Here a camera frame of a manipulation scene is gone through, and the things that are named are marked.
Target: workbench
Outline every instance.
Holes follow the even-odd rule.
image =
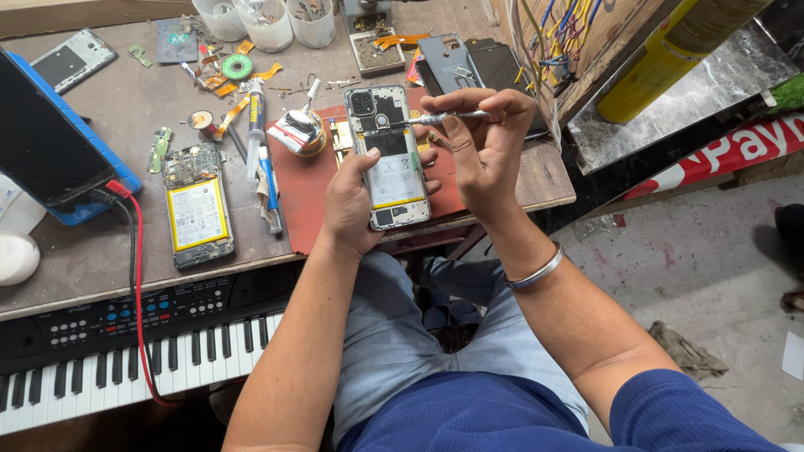
[[[457,32],[463,39],[491,37],[503,40],[499,27],[489,25],[479,0],[394,2],[392,7],[392,25],[402,35]],[[251,50],[248,56],[257,71],[267,71],[274,61],[284,67],[265,86],[298,89],[299,83],[306,83],[308,73],[313,72],[325,82],[314,108],[341,105],[343,89],[325,90],[326,82],[350,79],[359,73],[340,14],[335,20],[335,40],[323,49],[309,49],[294,41],[276,54]],[[145,48],[146,58],[155,59],[156,28],[156,23],[131,23],[93,29],[117,51],[119,57],[63,94],[65,101],[79,115],[91,118],[90,127],[142,180],[143,188],[136,197],[142,206],[144,220],[143,290],[157,290],[302,259],[303,256],[291,252],[287,234],[273,236],[269,233],[269,226],[260,217],[254,194],[256,184],[245,181],[245,165],[231,139],[224,135],[222,149],[228,159],[222,170],[236,253],[233,257],[223,257],[185,271],[174,268],[162,176],[153,175],[146,169],[153,132],[163,126],[170,127],[173,130],[171,149],[191,146],[198,142],[198,134],[188,126],[180,125],[179,121],[201,109],[213,112],[217,118],[234,105],[229,103],[231,96],[218,98],[214,93],[193,88],[192,80],[178,64],[154,63],[151,68],[145,68],[132,58],[127,49],[138,43]],[[0,42],[0,45],[32,61],[73,33],[11,39]],[[405,55],[410,62],[412,56]],[[403,72],[372,79],[358,76],[356,80],[362,80],[362,84],[355,87],[382,84],[415,87],[404,79]],[[273,90],[264,89],[264,93],[266,121],[278,119],[286,109],[301,108],[307,100],[303,92],[284,97]],[[241,113],[232,123],[242,137],[248,126],[247,116]],[[272,152],[288,151],[272,149]],[[320,154],[317,158],[334,156]],[[575,192],[555,145],[550,142],[526,145],[516,194],[520,205],[529,212],[575,200]],[[466,212],[430,220],[413,229],[390,231],[384,242],[416,246],[416,243],[426,241],[417,241],[419,237],[445,235],[452,230],[465,231],[475,223],[476,220]],[[77,227],[63,226],[55,217],[46,215],[31,236],[41,248],[42,260],[27,281],[0,287],[0,321],[129,293],[129,226],[120,209],[111,209]],[[442,243],[455,240],[460,240],[460,237],[447,237]]]

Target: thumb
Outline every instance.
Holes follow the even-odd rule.
[[[463,120],[453,114],[444,118],[441,123],[447,138],[452,144],[455,167],[459,171],[474,171],[480,167],[478,150],[474,147],[472,133],[466,128]]]

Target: marble surface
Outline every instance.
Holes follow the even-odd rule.
[[[568,124],[584,175],[798,74],[754,21],[736,31],[635,119],[611,124],[590,101]]]

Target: phone battery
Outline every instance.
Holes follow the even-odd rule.
[[[175,252],[229,236],[217,178],[167,192]]]

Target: white container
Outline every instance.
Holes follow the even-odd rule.
[[[263,2],[235,0],[235,7],[257,49],[276,53],[285,50],[293,42],[290,14],[282,0],[264,0]],[[259,11],[262,17],[256,17],[256,11]],[[274,23],[269,23],[267,18],[272,19]]]
[[[246,37],[246,27],[228,0],[193,0],[193,6],[217,39],[231,42]]]
[[[326,16],[315,22],[305,22],[290,14],[293,33],[304,47],[325,47],[335,39],[335,14],[332,11],[332,0],[318,0],[318,4],[324,7]]]

